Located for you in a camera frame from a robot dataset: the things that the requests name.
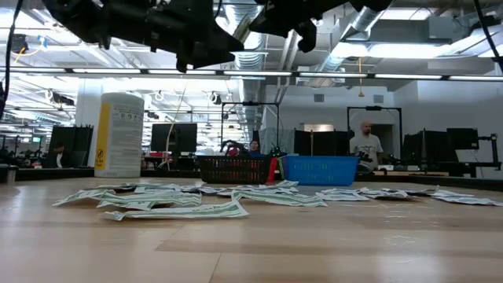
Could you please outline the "black ceiling lamp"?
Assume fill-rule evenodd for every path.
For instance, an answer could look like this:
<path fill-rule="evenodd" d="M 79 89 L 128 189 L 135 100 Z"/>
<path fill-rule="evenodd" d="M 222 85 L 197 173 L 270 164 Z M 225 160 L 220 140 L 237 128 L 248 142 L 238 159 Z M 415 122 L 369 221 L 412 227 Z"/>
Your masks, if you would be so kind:
<path fill-rule="evenodd" d="M 14 34 L 12 38 L 12 47 L 11 51 L 13 53 L 26 53 L 29 51 L 28 43 L 26 41 L 25 34 Z"/>

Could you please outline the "black background desk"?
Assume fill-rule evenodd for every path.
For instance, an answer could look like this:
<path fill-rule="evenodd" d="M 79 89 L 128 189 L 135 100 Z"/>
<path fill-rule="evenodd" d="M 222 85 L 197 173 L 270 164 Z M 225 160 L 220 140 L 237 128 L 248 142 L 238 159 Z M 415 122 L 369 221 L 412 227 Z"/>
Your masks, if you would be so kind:
<path fill-rule="evenodd" d="M 419 166 L 419 171 L 446 172 L 450 177 L 470 175 L 471 178 L 475 178 L 478 168 L 492 167 L 500 171 L 501 165 L 502 162 L 434 162 L 421 164 Z"/>

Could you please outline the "black stand frame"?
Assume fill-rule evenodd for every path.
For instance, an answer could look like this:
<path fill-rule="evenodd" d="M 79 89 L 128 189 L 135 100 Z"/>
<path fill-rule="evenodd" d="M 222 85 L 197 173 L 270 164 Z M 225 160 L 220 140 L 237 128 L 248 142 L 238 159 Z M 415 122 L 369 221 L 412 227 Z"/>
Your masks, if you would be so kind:
<path fill-rule="evenodd" d="M 381 142 L 384 153 L 379 158 L 379 165 L 391 157 L 400 157 L 403 144 L 402 109 L 384 106 L 359 106 L 347 107 L 347 131 L 352 133 L 349 141 L 355 134 L 360 133 L 361 123 L 368 121 L 372 124 L 372 133 Z"/>
<path fill-rule="evenodd" d="M 276 110 L 277 110 L 277 127 L 280 126 L 280 114 L 279 114 L 279 110 L 280 110 L 280 104 L 278 102 L 257 102 L 257 101 L 243 101 L 243 102 L 223 102 L 222 103 L 222 108 L 221 108 L 221 136 L 220 136 L 220 141 L 221 141 L 221 145 L 222 143 L 224 142 L 223 141 L 223 123 L 224 123 L 224 108 L 226 105 L 231 105 L 232 107 L 236 106 L 236 105 L 241 105 L 243 107 L 259 107 L 259 106 L 263 106 L 264 108 L 266 108 L 268 105 L 272 105 L 272 106 L 275 106 L 276 107 Z M 275 146 L 278 146 L 280 145 L 280 141 L 279 141 L 279 133 L 276 133 L 276 144 Z"/>

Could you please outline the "long ceiling light rail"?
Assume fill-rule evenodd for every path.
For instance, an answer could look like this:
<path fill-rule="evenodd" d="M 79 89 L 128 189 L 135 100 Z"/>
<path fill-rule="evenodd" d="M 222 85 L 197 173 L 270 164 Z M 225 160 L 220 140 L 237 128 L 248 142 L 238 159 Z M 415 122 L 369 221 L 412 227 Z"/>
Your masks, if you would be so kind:
<path fill-rule="evenodd" d="M 288 72 L 288 71 L 246 71 L 246 70 L 188 70 L 148 68 L 44 68 L 11 67 L 14 75 L 62 75 L 62 76 L 100 76 L 100 77 L 167 77 L 190 79 L 192 77 L 229 77 L 231 79 L 382 79 L 382 80 L 425 80 L 476 83 L 503 83 L 503 76 L 495 75 L 437 75 L 437 74 L 394 74 L 361 72 Z"/>

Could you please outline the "blue plastic basket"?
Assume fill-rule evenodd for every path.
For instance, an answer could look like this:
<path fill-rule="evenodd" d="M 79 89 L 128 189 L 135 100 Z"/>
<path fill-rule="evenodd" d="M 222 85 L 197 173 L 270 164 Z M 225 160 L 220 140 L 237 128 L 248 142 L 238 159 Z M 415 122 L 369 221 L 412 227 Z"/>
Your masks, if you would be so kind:
<path fill-rule="evenodd" d="M 354 156 L 283 156 L 283 179 L 301 186 L 351 186 L 359 158 Z"/>

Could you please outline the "white packet blue label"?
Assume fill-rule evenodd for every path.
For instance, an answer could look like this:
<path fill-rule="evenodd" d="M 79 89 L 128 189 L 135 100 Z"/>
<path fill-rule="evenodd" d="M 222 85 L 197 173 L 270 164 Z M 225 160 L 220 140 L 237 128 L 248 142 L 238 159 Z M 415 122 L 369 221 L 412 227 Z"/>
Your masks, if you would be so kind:
<path fill-rule="evenodd" d="M 96 186 L 95 189 L 110 189 L 115 192 L 133 192 L 135 191 L 137 186 L 132 183 L 123 183 L 118 185 L 99 185 Z"/>
<path fill-rule="evenodd" d="M 180 186 L 179 189 L 185 193 L 204 193 L 204 194 L 218 194 L 225 189 L 212 188 L 206 186 Z"/>

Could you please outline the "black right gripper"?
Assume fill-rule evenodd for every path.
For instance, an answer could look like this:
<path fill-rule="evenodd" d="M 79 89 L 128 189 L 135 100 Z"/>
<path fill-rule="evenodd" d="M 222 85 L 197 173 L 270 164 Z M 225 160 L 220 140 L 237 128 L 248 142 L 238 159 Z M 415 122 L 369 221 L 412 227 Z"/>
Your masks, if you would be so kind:
<path fill-rule="evenodd" d="M 303 52 L 310 52 L 316 46 L 317 28 L 313 19 L 321 20 L 323 14 L 341 6 L 350 0 L 254 0 L 263 9 L 251 22 L 251 31 L 287 35 L 297 28 L 302 38 L 298 47 Z"/>

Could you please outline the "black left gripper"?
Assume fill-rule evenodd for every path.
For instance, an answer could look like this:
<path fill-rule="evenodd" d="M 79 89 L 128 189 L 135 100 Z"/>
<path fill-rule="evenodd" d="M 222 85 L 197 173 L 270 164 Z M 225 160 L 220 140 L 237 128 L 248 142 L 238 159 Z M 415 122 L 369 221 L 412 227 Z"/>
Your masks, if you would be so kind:
<path fill-rule="evenodd" d="M 149 46 L 176 55 L 176 69 L 234 61 L 244 44 L 212 20 L 212 0 L 150 0 Z"/>

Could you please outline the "person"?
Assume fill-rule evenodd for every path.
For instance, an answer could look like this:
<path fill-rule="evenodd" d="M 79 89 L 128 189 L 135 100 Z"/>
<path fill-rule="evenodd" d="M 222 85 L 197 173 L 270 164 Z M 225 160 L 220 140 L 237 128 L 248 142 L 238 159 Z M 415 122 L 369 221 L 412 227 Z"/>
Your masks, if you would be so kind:
<path fill-rule="evenodd" d="M 371 171 L 378 168 L 379 158 L 384 153 L 380 139 L 372 133 L 372 124 L 364 121 L 360 126 L 360 133 L 355 134 L 349 141 L 349 153 L 360 158 L 360 164 Z"/>
<path fill-rule="evenodd" d="M 53 151 L 49 152 L 42 162 L 44 168 L 71 168 L 75 167 L 75 159 L 72 151 L 66 149 L 65 144 L 59 141 Z"/>
<path fill-rule="evenodd" d="M 261 153 L 260 144 L 258 141 L 253 140 L 248 146 L 248 151 L 245 153 L 246 157 L 264 157 L 265 155 Z"/>

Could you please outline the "silver ventilation duct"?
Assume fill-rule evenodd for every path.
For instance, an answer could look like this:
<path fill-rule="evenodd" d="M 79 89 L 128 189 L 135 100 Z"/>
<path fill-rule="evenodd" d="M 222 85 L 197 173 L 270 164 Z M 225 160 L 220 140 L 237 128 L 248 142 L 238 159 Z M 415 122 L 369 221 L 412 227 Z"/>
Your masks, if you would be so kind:
<path fill-rule="evenodd" d="M 337 19 L 331 33 L 332 51 L 330 57 L 362 57 L 367 54 L 364 42 L 369 40 L 371 29 L 384 14 L 366 6 L 361 11 L 353 12 Z"/>
<path fill-rule="evenodd" d="M 266 40 L 263 35 L 252 33 L 244 44 L 245 52 L 236 55 L 235 69 L 238 71 L 262 71 L 266 55 L 263 53 Z M 244 78 L 239 81 L 240 101 L 262 103 L 265 95 L 264 79 Z M 259 142 L 258 131 L 261 119 L 257 116 L 262 112 L 260 105 L 244 106 L 245 133 L 248 137 L 247 144 L 252 141 Z"/>

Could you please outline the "red plastic basket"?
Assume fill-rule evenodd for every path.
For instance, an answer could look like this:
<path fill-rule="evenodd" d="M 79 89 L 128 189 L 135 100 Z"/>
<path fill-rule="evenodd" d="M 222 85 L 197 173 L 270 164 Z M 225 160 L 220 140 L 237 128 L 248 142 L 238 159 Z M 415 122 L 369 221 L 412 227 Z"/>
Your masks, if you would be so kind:
<path fill-rule="evenodd" d="M 274 182 L 276 170 L 277 170 L 277 157 L 273 157 L 270 160 L 270 167 L 269 167 L 269 170 L 268 170 L 268 178 L 267 178 L 267 181 L 266 181 L 267 183 Z"/>

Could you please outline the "white wipes canister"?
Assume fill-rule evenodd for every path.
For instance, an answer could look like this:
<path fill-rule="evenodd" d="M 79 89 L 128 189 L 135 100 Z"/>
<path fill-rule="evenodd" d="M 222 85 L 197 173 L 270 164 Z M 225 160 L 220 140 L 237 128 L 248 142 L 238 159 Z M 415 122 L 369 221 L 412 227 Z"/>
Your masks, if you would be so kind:
<path fill-rule="evenodd" d="M 138 178 L 141 175 L 143 98 L 124 92 L 101 95 L 94 175 Z"/>

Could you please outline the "black plastic basket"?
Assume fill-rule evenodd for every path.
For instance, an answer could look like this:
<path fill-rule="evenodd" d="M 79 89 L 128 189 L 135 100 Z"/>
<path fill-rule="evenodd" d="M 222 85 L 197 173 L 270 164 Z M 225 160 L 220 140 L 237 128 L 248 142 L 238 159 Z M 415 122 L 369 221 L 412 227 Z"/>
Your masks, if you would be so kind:
<path fill-rule="evenodd" d="M 200 177 L 209 184 L 262 185 L 269 178 L 270 157 L 198 156 Z"/>

